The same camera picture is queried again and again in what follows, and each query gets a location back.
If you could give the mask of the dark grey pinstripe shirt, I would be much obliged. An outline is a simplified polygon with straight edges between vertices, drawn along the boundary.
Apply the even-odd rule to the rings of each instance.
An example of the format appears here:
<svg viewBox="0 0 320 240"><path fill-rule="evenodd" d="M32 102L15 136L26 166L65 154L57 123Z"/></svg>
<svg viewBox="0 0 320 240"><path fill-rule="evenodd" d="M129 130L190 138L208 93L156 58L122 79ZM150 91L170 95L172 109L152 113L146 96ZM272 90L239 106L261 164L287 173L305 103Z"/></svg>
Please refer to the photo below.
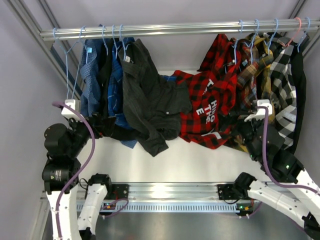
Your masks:
<svg viewBox="0 0 320 240"><path fill-rule="evenodd" d="M181 114L192 110L186 82L167 81L140 39L119 51L123 71L123 113L138 131L137 141L152 157L168 149L181 132Z"/></svg>

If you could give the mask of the light blue wire hanger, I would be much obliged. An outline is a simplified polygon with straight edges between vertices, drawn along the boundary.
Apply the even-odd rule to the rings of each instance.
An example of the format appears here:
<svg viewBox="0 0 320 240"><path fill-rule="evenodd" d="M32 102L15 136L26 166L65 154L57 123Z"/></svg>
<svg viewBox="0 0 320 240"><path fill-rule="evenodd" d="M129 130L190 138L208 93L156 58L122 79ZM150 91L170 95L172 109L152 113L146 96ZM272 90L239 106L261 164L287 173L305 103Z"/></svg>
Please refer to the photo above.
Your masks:
<svg viewBox="0 0 320 240"><path fill-rule="evenodd" d="M129 43L132 42L132 39L133 39L133 38L132 38L132 37L129 37L129 38L126 38L126 40L123 38L123 36L122 36L123 26L124 26L123 24L121 24L121 25L119 26L119 39L120 39L120 41L121 41L121 43L122 43L123 60L124 60L125 62L129 63L129 62L130 62L130 59L127 58L127 53L126 53L126 51L127 51L127 49L128 49Z"/></svg>

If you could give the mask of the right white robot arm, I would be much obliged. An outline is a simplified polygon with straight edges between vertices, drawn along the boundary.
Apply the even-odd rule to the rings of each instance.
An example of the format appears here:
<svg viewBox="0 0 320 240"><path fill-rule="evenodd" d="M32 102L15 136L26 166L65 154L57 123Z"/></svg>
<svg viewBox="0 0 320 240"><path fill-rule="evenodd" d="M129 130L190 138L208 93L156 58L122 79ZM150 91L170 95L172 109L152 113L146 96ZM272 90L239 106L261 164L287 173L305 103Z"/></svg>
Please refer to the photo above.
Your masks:
<svg viewBox="0 0 320 240"><path fill-rule="evenodd" d="M289 197L252 174L242 172L233 183L219 184L218 198L228 204L239 200L257 200L294 221L313 240L320 238L320 188L303 164L281 148L283 139L268 124L265 111L253 115L232 112L223 117L220 128L234 126L232 136L240 135L250 158L278 187L293 194Z"/></svg>

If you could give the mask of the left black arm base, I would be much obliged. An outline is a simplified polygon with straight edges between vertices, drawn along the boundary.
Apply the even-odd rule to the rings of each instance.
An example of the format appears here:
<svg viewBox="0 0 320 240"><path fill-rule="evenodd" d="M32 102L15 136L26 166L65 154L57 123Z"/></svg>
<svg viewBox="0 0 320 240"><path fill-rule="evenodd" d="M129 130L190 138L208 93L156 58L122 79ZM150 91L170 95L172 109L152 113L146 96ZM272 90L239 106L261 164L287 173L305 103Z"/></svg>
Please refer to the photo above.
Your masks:
<svg viewBox="0 0 320 240"><path fill-rule="evenodd" d="M112 183L112 180L108 174L96 173L92 175L89 180L81 178L79 180L79 186L85 190L84 198L87 198L89 194L89 186L93 184L99 184L106 186L107 194L104 197L105 200L118 200L118 199L127 199L129 195L129 185L122 183Z"/></svg>

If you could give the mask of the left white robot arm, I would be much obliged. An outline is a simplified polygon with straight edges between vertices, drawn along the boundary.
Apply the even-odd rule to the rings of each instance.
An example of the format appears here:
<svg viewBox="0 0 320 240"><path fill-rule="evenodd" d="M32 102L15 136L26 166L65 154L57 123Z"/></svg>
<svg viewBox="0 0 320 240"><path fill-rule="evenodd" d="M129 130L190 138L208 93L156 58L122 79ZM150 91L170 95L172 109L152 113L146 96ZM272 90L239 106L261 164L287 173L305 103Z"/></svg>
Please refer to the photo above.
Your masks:
<svg viewBox="0 0 320 240"><path fill-rule="evenodd" d="M77 214L79 170L84 168L77 157L89 139L111 136L116 119L94 114L86 120L91 130L81 121L70 119L69 127L56 123L44 132L47 161L42 180L50 205L55 240L95 240L101 205L112 192L108 174L92 175L87 183L81 213Z"/></svg>

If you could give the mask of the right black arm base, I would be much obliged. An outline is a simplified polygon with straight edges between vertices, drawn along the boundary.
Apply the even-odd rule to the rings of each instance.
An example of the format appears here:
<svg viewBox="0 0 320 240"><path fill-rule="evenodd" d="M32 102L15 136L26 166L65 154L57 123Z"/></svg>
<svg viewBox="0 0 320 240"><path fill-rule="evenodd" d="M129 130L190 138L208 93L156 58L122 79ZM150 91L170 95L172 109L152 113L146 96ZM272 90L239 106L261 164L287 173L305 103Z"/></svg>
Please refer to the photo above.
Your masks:
<svg viewBox="0 0 320 240"><path fill-rule="evenodd" d="M224 202L236 203L240 200L254 200L261 203L261 200L249 197L251 187L234 185L231 183L221 183L217 185L218 199Z"/></svg>

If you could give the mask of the blue plaid shirt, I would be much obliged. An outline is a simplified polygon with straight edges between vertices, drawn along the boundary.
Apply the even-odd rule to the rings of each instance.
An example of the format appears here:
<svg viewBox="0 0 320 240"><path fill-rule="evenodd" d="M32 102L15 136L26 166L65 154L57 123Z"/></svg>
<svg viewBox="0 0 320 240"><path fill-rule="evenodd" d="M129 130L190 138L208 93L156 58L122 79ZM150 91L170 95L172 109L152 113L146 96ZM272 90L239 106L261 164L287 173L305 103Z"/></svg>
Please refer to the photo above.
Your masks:
<svg viewBox="0 0 320 240"><path fill-rule="evenodd" d="M107 113L110 117L115 117L115 127L112 138L119 140L126 147L134 148L137 140L137 132L129 125L123 111L123 68L120 62L119 51L126 50L130 43L135 42L133 37L126 37L122 41L115 42L112 47L111 76L107 88Z"/></svg>

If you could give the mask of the light blue checked shirt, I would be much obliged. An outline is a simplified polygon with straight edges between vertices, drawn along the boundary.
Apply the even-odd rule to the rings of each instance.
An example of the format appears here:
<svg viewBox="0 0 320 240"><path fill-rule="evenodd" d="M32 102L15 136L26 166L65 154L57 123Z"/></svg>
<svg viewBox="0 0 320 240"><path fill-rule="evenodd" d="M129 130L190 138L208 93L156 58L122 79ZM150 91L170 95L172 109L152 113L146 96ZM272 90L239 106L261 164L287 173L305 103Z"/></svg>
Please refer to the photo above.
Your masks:
<svg viewBox="0 0 320 240"><path fill-rule="evenodd" d="M101 55L102 40L87 39L84 42L80 61L80 75L85 86L81 95L80 113L89 117L96 112L100 105L101 88L97 80L99 73L99 58Z"/></svg>

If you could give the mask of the red black plaid shirt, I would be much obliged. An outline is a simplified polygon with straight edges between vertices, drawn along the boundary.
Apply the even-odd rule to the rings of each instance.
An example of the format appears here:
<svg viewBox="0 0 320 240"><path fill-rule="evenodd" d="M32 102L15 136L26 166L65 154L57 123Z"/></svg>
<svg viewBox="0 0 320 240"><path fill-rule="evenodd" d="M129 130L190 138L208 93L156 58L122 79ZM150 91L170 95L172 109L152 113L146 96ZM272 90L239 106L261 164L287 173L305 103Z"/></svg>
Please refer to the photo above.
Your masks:
<svg viewBox="0 0 320 240"><path fill-rule="evenodd" d="M231 127L221 130L222 117L236 103L237 75L203 71L190 74L176 70L176 83L186 83L192 109L181 113L180 138L209 149L217 149L229 138Z"/></svg>

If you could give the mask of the yellow brown plaid shirt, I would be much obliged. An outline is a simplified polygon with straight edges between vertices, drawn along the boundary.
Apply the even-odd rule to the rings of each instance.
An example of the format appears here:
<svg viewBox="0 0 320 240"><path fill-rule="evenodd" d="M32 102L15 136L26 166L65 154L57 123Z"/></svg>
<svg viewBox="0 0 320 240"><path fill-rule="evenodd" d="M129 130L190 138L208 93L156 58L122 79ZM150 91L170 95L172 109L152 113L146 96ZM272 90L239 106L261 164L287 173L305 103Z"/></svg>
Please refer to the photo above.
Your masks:
<svg viewBox="0 0 320 240"><path fill-rule="evenodd" d="M235 39L235 48L240 53L236 62L239 62L240 66L237 72L235 105L231 111L251 114L253 101L271 99L270 67L274 57L272 51L268 50L268 43L266 36L253 33L245 38ZM248 153L244 140L239 136L229 138L225 145Z"/></svg>

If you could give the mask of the red plaid hanging shirt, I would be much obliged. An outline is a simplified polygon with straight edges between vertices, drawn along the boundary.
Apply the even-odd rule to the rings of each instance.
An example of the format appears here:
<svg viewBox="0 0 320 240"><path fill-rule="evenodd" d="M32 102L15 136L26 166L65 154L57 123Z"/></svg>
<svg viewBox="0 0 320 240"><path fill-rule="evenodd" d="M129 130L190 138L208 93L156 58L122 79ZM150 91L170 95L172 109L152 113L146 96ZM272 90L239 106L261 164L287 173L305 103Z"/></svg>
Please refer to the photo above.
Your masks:
<svg viewBox="0 0 320 240"><path fill-rule="evenodd" d="M241 54L238 50L234 53L235 39L228 39L226 34L218 34L205 57L200 64L197 72L208 72L215 81L222 81L232 85L237 82L237 72L240 63L236 63Z"/></svg>

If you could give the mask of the light blue empty hanger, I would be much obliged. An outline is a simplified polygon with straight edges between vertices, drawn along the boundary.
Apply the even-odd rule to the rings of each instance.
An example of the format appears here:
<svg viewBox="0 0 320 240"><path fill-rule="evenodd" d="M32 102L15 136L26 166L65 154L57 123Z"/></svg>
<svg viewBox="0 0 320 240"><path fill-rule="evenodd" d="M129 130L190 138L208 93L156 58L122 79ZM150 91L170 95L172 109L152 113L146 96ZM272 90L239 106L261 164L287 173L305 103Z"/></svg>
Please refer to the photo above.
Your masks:
<svg viewBox="0 0 320 240"><path fill-rule="evenodd" d="M82 33L83 31L86 29L86 26L84 25L81 29L80 29L80 33L78 36L78 40L69 48L66 49L63 44L62 41L56 36L56 32L57 32L57 28L55 27L52 30L52 35L53 35L53 40L58 44L58 46L60 47L60 49L63 51L64 56L65 56L65 75L66 75L66 84L67 84L67 93L66 93L66 100L73 100L75 97L75 92L76 92L76 88L77 88L77 80L78 80L78 74L76 75L75 80L73 81L72 85L72 90L71 90L71 85L70 85L70 77L72 76L70 71L69 71L69 53L73 50L73 48L78 44L78 43L83 43L82 41Z"/></svg>

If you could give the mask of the black hanging garment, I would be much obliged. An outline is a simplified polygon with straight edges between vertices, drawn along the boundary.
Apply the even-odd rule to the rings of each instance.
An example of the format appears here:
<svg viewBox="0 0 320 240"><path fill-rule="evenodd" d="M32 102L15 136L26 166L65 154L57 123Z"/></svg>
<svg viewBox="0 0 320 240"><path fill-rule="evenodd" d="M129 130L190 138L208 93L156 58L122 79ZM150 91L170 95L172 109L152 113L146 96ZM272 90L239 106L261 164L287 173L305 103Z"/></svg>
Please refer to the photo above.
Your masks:
<svg viewBox="0 0 320 240"><path fill-rule="evenodd" d="M110 39L107 39L105 42L106 46L104 43L101 44L98 62L99 72L96 77L101 92L98 113L102 116L102 122L107 123L102 128L102 133L104 137L110 137L118 141L135 141L138 134L137 131L125 129L116 124L111 125L108 122L108 86L112 73L112 49L114 42Z"/></svg>

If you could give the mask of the aluminium front rail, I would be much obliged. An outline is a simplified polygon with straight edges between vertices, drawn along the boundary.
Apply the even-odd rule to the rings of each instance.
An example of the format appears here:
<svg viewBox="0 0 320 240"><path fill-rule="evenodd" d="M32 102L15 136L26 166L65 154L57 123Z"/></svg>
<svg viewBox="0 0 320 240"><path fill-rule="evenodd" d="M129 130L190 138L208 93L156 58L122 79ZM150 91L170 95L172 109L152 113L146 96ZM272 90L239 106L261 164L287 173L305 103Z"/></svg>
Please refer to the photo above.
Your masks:
<svg viewBox="0 0 320 240"><path fill-rule="evenodd" d="M293 194L272 182L271 188L292 198ZM235 204L219 200L218 184L215 183L132 183L128 198L104 199L100 212L112 213L244 213L249 214L262 202L240 200ZM85 190L78 187L76 212L85 203Z"/></svg>

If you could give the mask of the aluminium hanging rail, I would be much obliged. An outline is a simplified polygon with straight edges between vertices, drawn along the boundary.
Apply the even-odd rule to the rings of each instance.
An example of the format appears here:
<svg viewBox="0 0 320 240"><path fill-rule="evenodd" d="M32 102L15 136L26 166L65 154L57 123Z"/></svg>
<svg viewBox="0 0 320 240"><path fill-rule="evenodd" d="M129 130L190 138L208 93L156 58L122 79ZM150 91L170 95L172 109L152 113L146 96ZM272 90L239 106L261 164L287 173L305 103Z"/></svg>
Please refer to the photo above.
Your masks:
<svg viewBox="0 0 320 240"><path fill-rule="evenodd" d="M102 39L121 37L151 37L202 34L244 34L253 32L295 32L297 30L317 31L319 19L272 19L227 22L170 23L153 25L113 25L80 28L55 28L43 30L40 37L44 41Z"/></svg>

